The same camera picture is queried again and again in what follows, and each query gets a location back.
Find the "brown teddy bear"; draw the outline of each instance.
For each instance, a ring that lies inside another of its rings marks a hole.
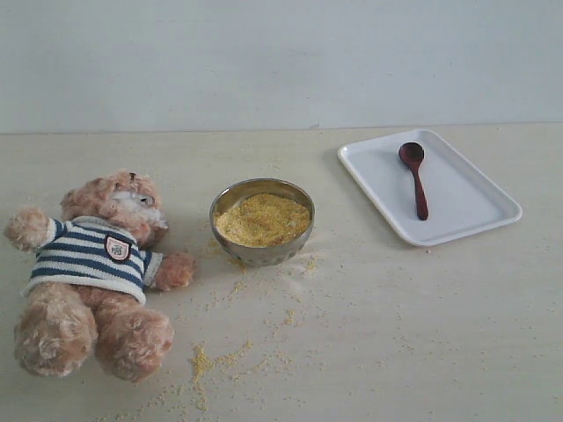
[[[167,231],[151,180],[129,171],[64,195],[62,219],[22,208],[4,234],[37,262],[15,328],[15,357],[34,375],[65,376],[95,348],[104,370],[139,382],[172,347],[167,316],[143,307],[146,289],[187,286],[194,259],[148,251]]]

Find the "striped sweater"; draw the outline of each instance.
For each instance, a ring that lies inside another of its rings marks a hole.
[[[151,287],[162,257],[140,251],[128,231],[100,218],[50,219],[48,240],[37,252],[23,295],[28,296],[39,283],[56,281],[128,293],[144,304],[143,290]]]

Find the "sweater badge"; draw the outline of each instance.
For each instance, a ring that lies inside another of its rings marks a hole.
[[[131,244],[107,235],[106,252],[112,260],[122,262],[129,259],[131,255]]]

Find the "wooden spoon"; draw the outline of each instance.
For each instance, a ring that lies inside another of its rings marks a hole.
[[[427,220],[428,206],[422,183],[419,177],[419,167],[424,159],[424,149],[416,142],[407,142],[401,145],[398,156],[414,177],[414,195],[416,199],[416,214],[419,219]]]

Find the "white tray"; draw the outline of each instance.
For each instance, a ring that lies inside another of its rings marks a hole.
[[[428,219],[416,215],[412,173],[398,158],[405,142],[425,156],[420,180]],[[397,234],[415,246],[433,246],[496,229],[522,217],[522,208],[438,134],[413,130],[341,147],[338,156]]]

